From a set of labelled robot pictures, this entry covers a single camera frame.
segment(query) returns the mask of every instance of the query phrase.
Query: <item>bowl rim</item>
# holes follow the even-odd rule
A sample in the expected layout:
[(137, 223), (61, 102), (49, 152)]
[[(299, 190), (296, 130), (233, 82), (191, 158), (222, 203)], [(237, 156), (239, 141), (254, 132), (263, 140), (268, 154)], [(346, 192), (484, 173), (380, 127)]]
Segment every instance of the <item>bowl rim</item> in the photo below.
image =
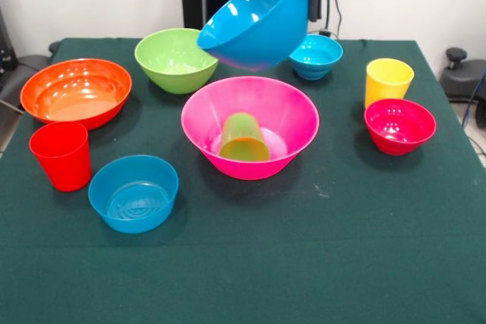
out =
[(167, 72), (162, 72), (162, 71), (157, 71), (157, 70), (154, 70), (153, 68), (150, 68), (148, 66), (145, 65), (144, 62), (142, 62), (138, 56), (137, 56), (137, 52), (138, 50), (140, 49), (140, 45), (146, 40), (146, 39), (149, 39), (153, 36), (157, 36), (161, 33), (171, 33), (173, 31), (189, 31), (190, 33), (197, 33), (197, 34), (200, 34), (200, 30), (196, 30), (194, 28), (167, 28), (166, 30), (157, 30), (156, 32), (153, 32), (151, 34), (148, 34), (146, 35), (144, 38), (142, 38), (140, 41), (138, 41), (137, 45), (135, 46), (135, 50), (134, 50), (134, 56), (135, 56), (135, 60), (137, 61), (137, 63), (142, 67), (142, 68), (145, 68), (147, 69), (148, 71), (150, 72), (153, 72), (155, 74), (159, 74), (159, 75), (166, 75), (166, 76), (183, 76), (183, 75), (192, 75), (192, 74), (198, 74), (202, 71), (205, 71), (207, 70), (208, 68), (211, 68), (213, 67), (215, 64), (218, 64), (219, 60), (215, 57), (213, 57), (212, 55), (210, 55), (209, 53), (207, 53), (206, 51), (204, 51), (201, 47), (199, 48), (199, 50), (201, 50), (202, 52), (204, 52), (205, 54), (207, 54), (210, 58), (212, 58), (212, 62), (207, 65), (206, 67), (204, 68), (200, 68), (199, 70), (196, 70), (196, 71), (192, 71), (192, 72), (179, 72), (179, 73), (167, 73)]
[[(278, 159), (269, 159), (267, 161), (238, 161), (237, 159), (227, 159), (225, 157), (221, 157), (218, 154), (212, 153), (209, 150), (202, 149), (202, 148), (200, 148), (197, 145), (197, 143), (191, 137), (189, 137), (188, 133), (186, 132), (186, 127), (185, 127), (185, 122), (184, 122), (185, 115), (187, 113), (186, 106), (189, 104), (189, 102), (193, 98), (196, 98), (197, 95), (199, 93), (202, 93), (202, 91), (205, 88), (207, 88), (207, 87), (211, 87), (212, 85), (217, 85), (219, 83), (231, 82), (234, 79), (241, 79), (243, 77), (253, 77), (253, 78), (257, 78), (257, 79), (265, 79), (265, 80), (267, 80), (269, 82), (272, 82), (272, 83), (284, 84), (285, 87), (288, 87), (289, 89), (293, 89), (294, 91), (296, 91), (297, 93), (299, 93), (309, 103), (309, 105), (312, 107), (312, 109), (314, 111), (314, 115), (316, 116), (317, 123), (315, 125), (314, 131), (312, 132), (311, 137), (308, 139), (308, 141), (302, 147), (300, 147), (299, 149), (297, 149), (296, 151), (294, 151), (292, 153), (286, 154), (283, 157), (279, 157)], [(264, 164), (271, 163), (271, 162), (278, 162), (278, 161), (286, 160), (288, 158), (293, 158), (293, 157), (297, 156), (300, 152), (302, 152), (304, 149), (306, 149), (307, 147), (309, 147), (309, 145), (314, 141), (315, 137), (317, 136), (317, 133), (319, 132), (320, 116), (319, 116), (319, 111), (317, 110), (317, 107), (314, 104), (314, 102), (312, 101), (312, 99), (309, 98), (303, 91), (299, 90), (298, 88), (294, 87), (293, 85), (290, 85), (289, 83), (285, 83), (285, 82), (280, 81), (280, 80), (277, 80), (277, 79), (273, 79), (271, 77), (264, 77), (264, 76), (257, 76), (257, 75), (243, 75), (243, 76), (227, 77), (225, 79), (221, 79), (221, 80), (218, 80), (218, 81), (213, 81), (212, 83), (209, 83), (209, 84), (207, 84), (204, 87), (201, 87), (198, 91), (196, 91), (194, 94), (192, 94), (189, 97), (189, 99), (185, 102), (184, 106), (182, 107), (182, 112), (181, 112), (181, 125), (182, 125), (182, 130), (184, 131), (185, 136), (191, 141), (192, 144), (194, 144), (196, 146), (196, 148), (198, 150), (200, 150), (204, 154), (207, 154), (209, 156), (215, 157), (217, 159), (221, 159), (223, 161), (228, 161), (228, 162), (233, 162), (233, 163), (252, 164), (252, 165), (264, 165)]]
[(120, 219), (120, 218), (113, 218), (111, 216), (107, 216), (104, 212), (101, 212), (99, 209), (97, 209), (97, 207), (95, 207), (93, 205), (93, 202), (92, 202), (92, 200), (93, 200), (92, 199), (92, 193), (93, 192), (92, 192), (91, 189), (92, 189), (93, 182), (97, 178), (99, 178), (99, 173), (101, 173), (103, 170), (107, 169), (109, 166), (114, 165), (114, 164), (117, 164), (120, 161), (123, 161), (125, 159), (155, 159), (155, 160), (158, 160), (160, 162), (163, 162), (165, 165), (167, 165), (169, 167), (169, 169), (171, 170), (171, 172), (174, 174), (174, 177), (175, 177), (175, 190), (174, 190), (174, 194), (169, 197), (169, 202), (175, 202), (175, 197), (177, 196), (177, 193), (178, 193), (178, 190), (179, 190), (179, 176), (177, 175), (177, 171), (175, 170), (174, 166), (172, 166), (170, 163), (168, 163), (165, 159), (161, 159), (160, 157), (157, 157), (157, 156), (152, 156), (152, 155), (129, 155), (129, 156), (120, 157), (119, 159), (113, 159), (112, 161), (108, 162), (106, 165), (104, 165), (102, 168), (100, 168), (98, 170), (98, 172), (91, 179), (90, 185), (88, 187), (88, 200), (90, 201), (90, 205), (94, 209), (94, 211), (96, 211), (103, 218), (106, 218), (108, 220), (117, 220), (117, 221), (120, 221), (120, 222), (133, 222), (133, 221), (137, 221), (137, 220), (144, 220), (144, 219), (148, 218), (149, 216), (152, 216), (153, 214), (155, 214), (156, 212), (159, 211), (159, 210), (157, 210), (156, 212), (153, 212), (152, 214), (149, 214), (147, 216), (144, 216), (143, 218)]
[[(329, 42), (330, 43), (334, 43), (334, 44), (337, 44), (339, 46), (339, 50), (340, 50), (340, 54), (338, 57), (336, 57), (335, 59), (333, 59), (332, 61), (329, 61), (329, 62), (303, 62), (297, 58), (294, 58), (294, 53), (296, 53), (298, 51), (298, 49), (300, 48), (300, 46), (302, 46), (302, 44), (305, 42), (305, 40), (307, 38), (318, 38), (318, 39), (327, 39), (325, 42)], [(315, 33), (308, 33), (304, 40), (301, 42), (301, 44), (298, 46), (298, 48), (296, 50), (294, 50), (291, 54), (290, 54), (290, 59), (294, 62), (298, 62), (299, 64), (309, 64), (309, 65), (312, 65), (312, 66), (329, 66), (329, 65), (332, 65), (332, 64), (335, 64), (337, 63), (342, 55), (344, 54), (344, 51), (342, 49), (342, 46), (341, 46), (341, 43), (339, 43), (338, 41), (336, 41), (335, 39), (332, 39), (330, 37), (326, 37), (326, 36), (321, 36), (320, 34), (315, 34)]]
[(128, 96), (130, 95), (130, 92), (131, 92), (131, 88), (132, 88), (132, 85), (133, 85), (133, 82), (131, 80), (131, 75), (130, 73), (123, 67), (121, 66), (120, 64), (117, 64), (116, 62), (113, 62), (113, 61), (109, 61), (109, 60), (105, 60), (103, 58), (73, 58), (73, 59), (70, 59), (70, 60), (65, 60), (65, 61), (61, 61), (61, 62), (56, 62), (55, 64), (51, 64), (50, 66), (48, 66), (47, 68), (43, 68), (42, 70), (39, 70), (38, 72), (36, 72), (34, 75), (32, 75), (29, 80), (27, 80), (27, 82), (22, 86), (22, 90), (21, 90), (21, 105), (24, 107), (25, 111), (27, 113), (29, 113), (30, 115), (32, 115), (34, 118), (36, 119), (39, 119), (41, 121), (48, 121), (48, 122), (55, 122), (55, 121), (60, 121), (58, 119), (51, 119), (51, 118), (47, 118), (45, 115), (39, 115), (37, 112), (31, 110), (30, 108), (28, 108), (26, 106), (26, 103), (25, 103), (25, 89), (31, 84), (33, 83), (33, 80), (35, 78), (38, 78), (38, 76), (40, 76), (41, 74), (44, 74), (46, 73), (47, 71), (53, 69), (53, 68), (56, 68), (58, 67), (59, 65), (63, 65), (63, 64), (69, 64), (69, 63), (82, 63), (82, 62), (85, 62), (85, 61), (97, 61), (97, 62), (100, 62), (102, 64), (110, 64), (110, 65), (113, 65), (115, 66), (116, 68), (120, 69), (127, 77), (128, 77), (128, 89), (127, 89), (127, 92), (126, 94), (123, 96), (123, 98), (120, 99), (120, 101), (118, 101), (116, 103), (116, 105), (114, 105), (113, 107), (111, 107), (110, 109), (106, 109), (105, 111), (103, 112), (100, 112), (96, 115), (91, 115), (90, 117), (87, 117), (87, 118), (82, 118), (82, 119), (73, 119), (73, 120), (68, 120), (68, 121), (76, 121), (78, 123), (81, 123), (83, 124), (84, 122), (86, 121), (89, 121), (90, 119), (92, 118), (96, 118), (96, 117), (99, 117), (100, 115), (104, 115), (105, 113), (107, 112), (110, 112), (114, 109), (117, 109), (120, 105), (123, 105), (125, 103), (125, 101), (127, 100)]
[(380, 100), (377, 100), (376, 102), (372, 102), (364, 111), (364, 122), (365, 122), (368, 130), (373, 131), (374, 133), (376, 133), (381, 138), (388, 140), (387, 138), (385, 138), (381, 133), (379, 133), (375, 128), (373, 128), (370, 125), (369, 116), (368, 116), (368, 111), (370, 110), (371, 106), (381, 104), (381, 103), (386, 103), (386, 102), (401, 102), (403, 104), (410, 104), (410, 105), (413, 105), (415, 107), (418, 107), (419, 109), (422, 109), (422, 110), (425, 111), (426, 115), (428, 115), (428, 117), (431, 118), (431, 120), (433, 121), (433, 124), (434, 124), (434, 129), (432, 130), (432, 132), (429, 135), (427, 135), (426, 137), (424, 137), (420, 140), (414, 140), (414, 141), (408, 141), (408, 142), (403, 142), (401, 140), (389, 140), (390, 142), (393, 142), (393, 143), (396, 143), (396, 144), (399, 144), (399, 145), (402, 145), (402, 146), (410, 146), (411, 144), (423, 144), (434, 136), (435, 132), (437, 131), (437, 121), (436, 121), (434, 115), (431, 113), (430, 110), (425, 108), (423, 105), (421, 105), (417, 102), (413, 102), (412, 100), (408, 100), (408, 99), (388, 98), (388, 99), (380, 99)]
[[(399, 83), (391, 83), (389, 81), (376, 78), (373, 75), (373, 73), (370, 72), (370, 67), (373, 63), (380, 62), (380, 61), (393, 61), (393, 62), (396, 62), (396, 63), (399, 63), (399, 64), (403, 64), (412, 72), (412, 76), (409, 79), (406, 79), (406, 80), (399, 82)], [(409, 64), (407, 64), (406, 62), (404, 62), (402, 60), (399, 60), (398, 58), (381, 57), (381, 58), (375, 58), (374, 60), (371, 60), (371, 61), (368, 62), (368, 64), (366, 65), (366, 75), (373, 77), (373, 79), (375, 79), (377, 82), (382, 83), (384, 85), (399, 86), (399, 85), (406, 85), (407, 83), (411, 83), (413, 78), (415, 77), (415, 71), (413, 70), (412, 66), (410, 66)]]
[[(212, 19), (213, 19), (213, 18), (214, 18), (214, 17), (215, 17), (215, 16), (216, 16), (216, 15), (217, 15), (219, 12), (221, 12), (221, 10), (222, 10), (222, 9), (223, 9), (225, 6), (227, 6), (227, 4), (228, 4), (228, 3), (230, 3), (231, 1), (232, 1), (232, 0), (228, 0), (228, 1), (227, 1), (227, 2), (224, 4), (224, 5), (222, 5), (221, 7), (219, 7), (219, 9), (216, 11), (216, 13), (215, 13), (215, 14), (213, 14), (213, 16), (212, 16), (212, 17), (211, 17), (211, 18), (210, 18), (210, 19), (209, 19), (209, 20), (208, 20), (208, 21), (207, 21), (207, 22), (204, 24), (203, 28), (202, 28), (200, 31), (201, 31), (201, 32), (203, 32), (203, 31), (204, 31), (204, 29), (206, 29), (206, 28), (208, 27), (208, 23), (210, 22), (210, 20), (212, 20)], [(237, 40), (237, 39), (240, 39), (240, 38), (242, 38), (242, 37), (246, 36), (246, 33), (250, 32), (250, 31), (251, 31), (251, 29), (253, 28), (253, 26), (254, 26), (254, 25), (259, 24), (259, 23), (263, 22), (263, 21), (264, 21), (266, 18), (268, 18), (268, 16), (269, 16), (270, 14), (272, 14), (273, 12), (275, 12), (275, 11), (276, 11), (276, 9), (277, 9), (277, 8), (278, 8), (278, 7), (279, 7), (279, 6), (280, 6), (280, 5), (283, 3), (283, 1), (284, 1), (284, 0), (278, 0), (278, 2), (277, 2), (277, 3), (275, 3), (275, 5), (274, 5), (274, 6), (273, 6), (273, 7), (272, 7), (272, 8), (271, 8), (271, 9), (270, 9), (270, 10), (269, 10), (267, 13), (265, 13), (265, 14), (263, 15), (263, 17), (261, 17), (261, 18), (259, 19), (259, 21), (258, 21), (258, 22), (253, 23), (253, 24), (250, 24), (250, 25), (249, 25), (248, 27), (246, 27), (246, 28), (245, 28), (243, 31), (241, 31), (240, 33), (238, 33), (238, 34), (234, 35), (232, 38), (227, 39), (227, 40), (226, 40), (226, 41), (224, 41), (224, 42), (217, 43), (217, 44), (215, 44), (215, 45), (213, 45), (213, 46), (210, 46), (210, 47), (201, 47), (201, 46), (200, 46), (200, 44), (199, 44), (199, 37), (198, 37), (198, 38), (197, 38), (197, 45), (198, 45), (198, 46), (199, 46), (201, 49), (203, 49), (204, 51), (206, 51), (206, 50), (210, 51), (210, 50), (214, 50), (214, 49), (216, 49), (216, 48), (220, 48), (220, 47), (226, 46), (228, 43), (233, 42), (233, 41), (235, 41), (235, 40)]]

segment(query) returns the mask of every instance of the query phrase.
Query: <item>green cup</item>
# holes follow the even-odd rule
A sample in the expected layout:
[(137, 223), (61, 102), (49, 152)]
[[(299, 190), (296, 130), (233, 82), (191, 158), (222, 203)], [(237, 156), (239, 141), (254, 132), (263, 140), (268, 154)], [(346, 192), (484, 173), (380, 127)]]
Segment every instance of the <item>green cup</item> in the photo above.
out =
[(161, 30), (142, 39), (135, 59), (145, 74), (159, 87), (173, 94), (196, 91), (209, 80), (217, 58), (197, 47), (199, 30)]
[(260, 125), (253, 115), (230, 115), (222, 128), (221, 157), (238, 161), (268, 161), (270, 151), (265, 144)]

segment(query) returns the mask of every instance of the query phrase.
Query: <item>orange bowl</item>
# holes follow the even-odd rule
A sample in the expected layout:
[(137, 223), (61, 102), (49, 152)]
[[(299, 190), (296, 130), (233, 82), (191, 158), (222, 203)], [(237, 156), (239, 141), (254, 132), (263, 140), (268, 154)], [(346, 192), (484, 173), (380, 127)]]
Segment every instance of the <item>orange bowl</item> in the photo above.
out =
[(21, 103), (34, 118), (77, 121), (87, 129), (101, 127), (125, 104), (130, 74), (119, 64), (80, 58), (53, 64), (33, 75), (21, 91)]

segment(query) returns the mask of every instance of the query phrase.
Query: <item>table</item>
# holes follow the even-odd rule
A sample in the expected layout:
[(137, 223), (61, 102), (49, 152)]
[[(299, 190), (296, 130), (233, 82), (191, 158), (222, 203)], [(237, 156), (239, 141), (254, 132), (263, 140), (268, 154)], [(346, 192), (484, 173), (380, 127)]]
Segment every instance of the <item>table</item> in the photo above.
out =
[[(284, 61), (263, 74), (319, 109), (314, 142), (278, 175), (237, 181), (185, 138), (188, 96), (165, 93), (134, 60), (136, 39), (66, 39), (54, 62), (98, 57), (133, 77), (131, 96), (90, 132), (93, 170), (146, 153), (179, 173), (175, 211), (139, 235), (110, 230), (87, 188), (50, 186), (22, 117), (0, 160), (2, 323), (475, 323), (486, 318), (483, 168), (415, 42), (342, 41), (325, 80)], [(435, 137), (401, 157), (380, 153), (362, 120), (365, 65), (399, 58), (408, 97), (437, 118)], [(243, 74), (221, 64), (212, 80)]]

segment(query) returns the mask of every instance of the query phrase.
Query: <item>small blue bowl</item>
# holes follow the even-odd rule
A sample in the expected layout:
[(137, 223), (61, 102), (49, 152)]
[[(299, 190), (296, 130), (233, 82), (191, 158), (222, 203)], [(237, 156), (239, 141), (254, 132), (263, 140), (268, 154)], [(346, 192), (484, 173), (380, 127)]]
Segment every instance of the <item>small blue bowl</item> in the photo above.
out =
[(305, 38), (308, 0), (229, 0), (197, 45), (236, 68), (260, 71), (287, 58)]
[(342, 56), (342, 47), (334, 39), (308, 34), (290, 55), (295, 72), (306, 80), (318, 80), (327, 74)]
[(175, 169), (154, 156), (127, 156), (100, 169), (88, 197), (107, 225), (121, 233), (142, 233), (170, 215), (179, 179)]

